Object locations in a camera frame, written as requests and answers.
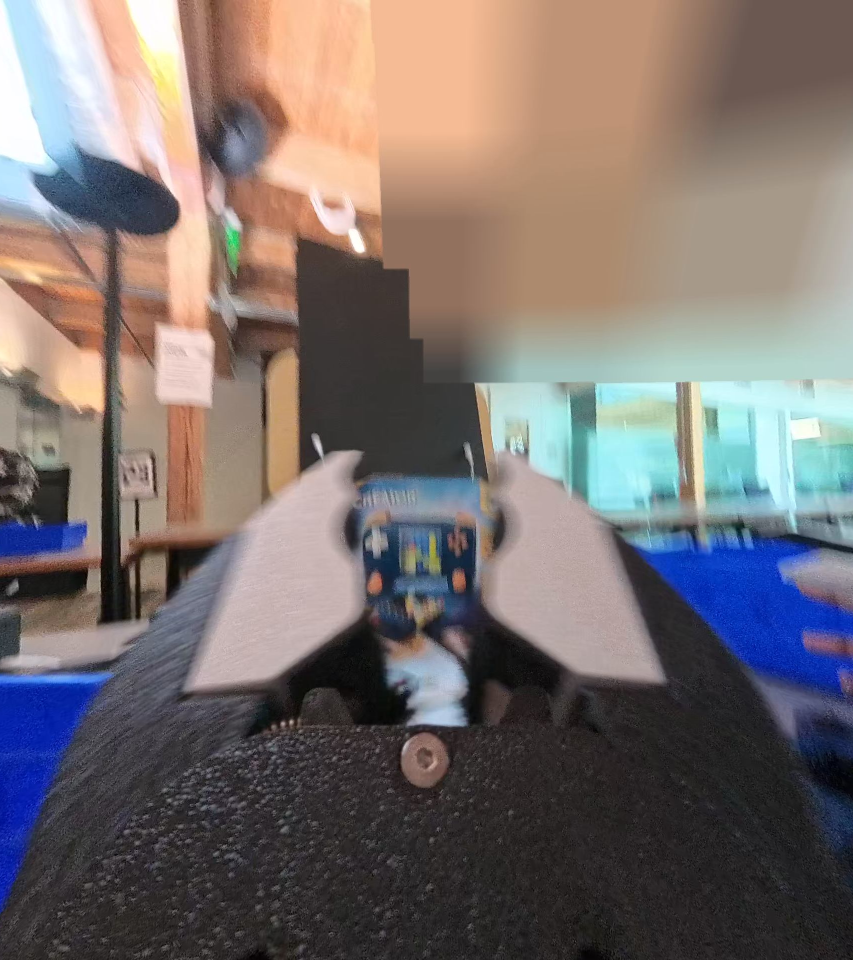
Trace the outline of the paper sign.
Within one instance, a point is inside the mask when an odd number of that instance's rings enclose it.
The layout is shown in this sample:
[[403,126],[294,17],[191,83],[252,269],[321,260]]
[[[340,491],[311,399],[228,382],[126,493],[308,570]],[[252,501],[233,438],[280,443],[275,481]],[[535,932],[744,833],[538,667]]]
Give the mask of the paper sign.
[[214,406],[216,345],[208,330],[156,323],[156,401],[164,406]]

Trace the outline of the toy brick set box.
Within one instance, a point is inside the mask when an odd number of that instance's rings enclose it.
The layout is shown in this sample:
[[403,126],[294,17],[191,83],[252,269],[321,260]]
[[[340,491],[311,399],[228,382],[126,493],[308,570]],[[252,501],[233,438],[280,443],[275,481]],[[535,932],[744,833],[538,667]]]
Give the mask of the toy brick set box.
[[366,615],[380,637],[406,642],[474,625],[495,526],[484,481],[372,477],[358,485],[352,515]]

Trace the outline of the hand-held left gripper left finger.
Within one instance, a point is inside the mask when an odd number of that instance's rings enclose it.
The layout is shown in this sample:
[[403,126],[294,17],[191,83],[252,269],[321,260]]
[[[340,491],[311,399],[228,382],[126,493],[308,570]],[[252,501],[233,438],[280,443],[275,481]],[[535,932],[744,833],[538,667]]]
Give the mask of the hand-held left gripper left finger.
[[326,453],[243,527],[183,694],[285,694],[361,620],[361,562],[344,534],[361,459]]

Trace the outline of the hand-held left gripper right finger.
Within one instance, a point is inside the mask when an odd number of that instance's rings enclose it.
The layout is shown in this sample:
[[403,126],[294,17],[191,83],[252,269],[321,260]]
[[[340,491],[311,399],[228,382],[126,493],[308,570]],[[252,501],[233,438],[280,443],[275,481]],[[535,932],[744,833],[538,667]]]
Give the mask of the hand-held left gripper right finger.
[[613,528],[525,458],[499,453],[495,479],[504,534],[483,586],[492,619],[578,679],[664,682]]

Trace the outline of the black light stand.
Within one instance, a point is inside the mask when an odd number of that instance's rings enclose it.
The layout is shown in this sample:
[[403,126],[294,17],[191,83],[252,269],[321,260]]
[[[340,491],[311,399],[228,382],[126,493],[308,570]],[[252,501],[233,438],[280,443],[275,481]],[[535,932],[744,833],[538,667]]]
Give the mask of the black light stand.
[[121,558],[121,243],[105,231],[104,411],[101,421],[100,615],[99,623],[120,621],[124,612]]

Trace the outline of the black board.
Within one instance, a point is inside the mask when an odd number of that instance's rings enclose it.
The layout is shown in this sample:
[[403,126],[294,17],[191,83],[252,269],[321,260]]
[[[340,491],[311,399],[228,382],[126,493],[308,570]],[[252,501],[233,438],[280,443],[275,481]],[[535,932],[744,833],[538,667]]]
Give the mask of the black board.
[[477,390],[436,379],[410,335],[409,273],[302,239],[296,254],[300,470],[358,450],[355,479],[398,474],[488,478]]

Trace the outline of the wooden side table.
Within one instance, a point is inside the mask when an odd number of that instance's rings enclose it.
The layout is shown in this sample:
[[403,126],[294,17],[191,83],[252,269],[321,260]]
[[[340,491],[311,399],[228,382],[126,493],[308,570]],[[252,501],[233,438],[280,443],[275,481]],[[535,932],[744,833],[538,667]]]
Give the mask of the wooden side table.
[[162,555],[165,558],[164,599],[169,601],[210,552],[239,531],[238,525],[214,527],[192,523],[136,534],[127,544],[121,569],[138,568],[147,555]]

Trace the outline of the open instruction booklet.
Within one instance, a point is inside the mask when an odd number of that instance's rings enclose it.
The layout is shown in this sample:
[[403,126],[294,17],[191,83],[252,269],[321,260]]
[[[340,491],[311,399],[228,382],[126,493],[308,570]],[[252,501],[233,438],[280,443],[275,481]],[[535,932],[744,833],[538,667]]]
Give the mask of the open instruction booklet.
[[387,686],[403,702],[408,727],[466,727],[469,681],[460,659],[422,633],[382,642]]

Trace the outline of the black framed sign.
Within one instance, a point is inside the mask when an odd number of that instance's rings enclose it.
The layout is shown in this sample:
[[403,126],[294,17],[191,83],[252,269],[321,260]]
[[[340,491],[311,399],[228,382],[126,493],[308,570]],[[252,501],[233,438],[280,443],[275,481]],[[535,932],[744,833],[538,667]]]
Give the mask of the black framed sign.
[[118,454],[117,465],[118,489],[122,502],[158,498],[157,459],[152,449],[123,450]]

